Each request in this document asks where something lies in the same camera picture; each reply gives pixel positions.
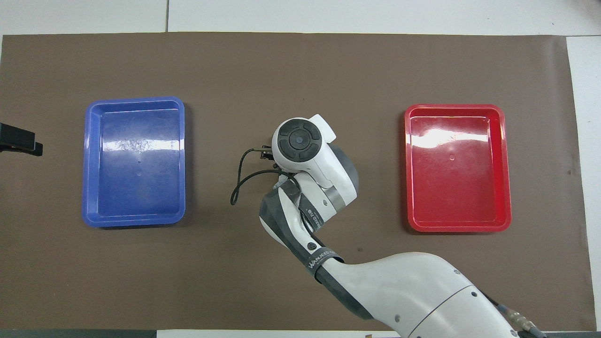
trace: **black control button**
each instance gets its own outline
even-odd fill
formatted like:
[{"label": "black control button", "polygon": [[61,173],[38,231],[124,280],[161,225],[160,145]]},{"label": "black control button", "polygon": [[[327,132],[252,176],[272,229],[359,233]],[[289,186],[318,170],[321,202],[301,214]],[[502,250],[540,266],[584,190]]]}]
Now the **black control button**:
[{"label": "black control button", "polygon": [[279,149],[282,151],[282,153],[287,159],[293,159],[296,157],[295,150],[290,147],[287,140],[279,141]]},{"label": "black control button", "polygon": [[309,146],[309,149],[300,153],[299,157],[302,161],[309,161],[310,159],[315,157],[315,155],[317,155],[318,150],[319,150],[319,146],[317,146],[315,143],[312,143]]},{"label": "black control button", "polygon": [[302,121],[303,120],[295,119],[284,123],[284,125],[279,129],[279,134],[282,136],[288,136],[293,130],[301,126]]},{"label": "black control button", "polygon": [[292,146],[292,148],[297,150],[304,150],[309,146],[309,143],[311,142],[311,137],[309,136],[309,133],[305,130],[296,129],[290,134],[290,138],[288,140],[290,141],[290,145]]},{"label": "black control button", "polygon": [[305,123],[303,128],[305,128],[311,134],[311,138],[314,140],[319,140],[322,137],[322,133],[320,133],[319,129],[311,122]]}]

